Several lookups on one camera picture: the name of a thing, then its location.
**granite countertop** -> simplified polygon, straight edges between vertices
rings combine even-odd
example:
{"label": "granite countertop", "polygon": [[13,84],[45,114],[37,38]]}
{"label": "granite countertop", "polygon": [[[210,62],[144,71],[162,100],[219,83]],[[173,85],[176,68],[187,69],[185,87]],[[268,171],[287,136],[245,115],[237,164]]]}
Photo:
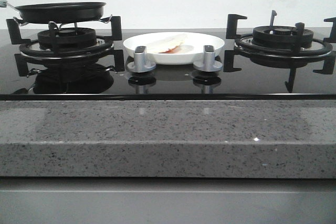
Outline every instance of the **granite countertop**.
{"label": "granite countertop", "polygon": [[336,101],[0,101],[0,176],[336,178]]}

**frying pan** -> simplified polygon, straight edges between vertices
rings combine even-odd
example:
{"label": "frying pan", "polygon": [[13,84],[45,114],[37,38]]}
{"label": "frying pan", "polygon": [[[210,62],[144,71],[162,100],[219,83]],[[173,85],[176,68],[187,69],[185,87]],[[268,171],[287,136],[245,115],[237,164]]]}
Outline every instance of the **frying pan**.
{"label": "frying pan", "polygon": [[16,6],[7,0],[0,0],[0,7],[11,7],[23,21],[34,24],[47,24],[50,21],[64,24],[98,20],[103,15],[104,2],[69,2]]}

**white plate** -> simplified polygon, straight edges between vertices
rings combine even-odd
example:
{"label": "white plate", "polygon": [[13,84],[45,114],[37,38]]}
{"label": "white plate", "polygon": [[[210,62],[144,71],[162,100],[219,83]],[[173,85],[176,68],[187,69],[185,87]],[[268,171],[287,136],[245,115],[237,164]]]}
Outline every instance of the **white plate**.
{"label": "white plate", "polygon": [[224,41],[222,39],[212,35],[175,31],[137,35],[126,39],[124,41],[124,46],[127,53],[131,57],[134,57],[134,51],[137,46],[146,46],[146,44],[153,41],[178,34],[187,34],[187,37],[180,46],[173,50],[173,52],[161,54],[148,53],[149,58],[157,64],[163,65],[192,64],[193,62],[202,59],[204,45],[212,45],[216,55],[219,55],[224,46]]}

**pan handle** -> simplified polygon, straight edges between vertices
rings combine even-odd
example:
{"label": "pan handle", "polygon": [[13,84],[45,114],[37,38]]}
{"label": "pan handle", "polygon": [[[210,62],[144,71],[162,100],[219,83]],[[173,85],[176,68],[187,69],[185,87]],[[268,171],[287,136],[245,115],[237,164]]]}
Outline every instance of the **pan handle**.
{"label": "pan handle", "polygon": [[14,11],[20,13],[20,11],[16,9],[13,5],[11,5],[7,0],[0,0],[0,7],[6,8],[7,6],[12,8]]}

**food on plate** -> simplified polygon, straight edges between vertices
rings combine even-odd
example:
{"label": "food on plate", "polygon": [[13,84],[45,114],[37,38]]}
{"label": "food on plate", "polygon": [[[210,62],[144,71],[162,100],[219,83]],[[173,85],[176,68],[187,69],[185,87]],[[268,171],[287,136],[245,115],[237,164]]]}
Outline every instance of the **food on plate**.
{"label": "food on plate", "polygon": [[187,38],[187,34],[177,34],[174,36],[169,36],[164,39],[156,40],[150,42],[146,45],[147,52],[153,54],[161,54],[171,52],[179,45],[181,45]]}

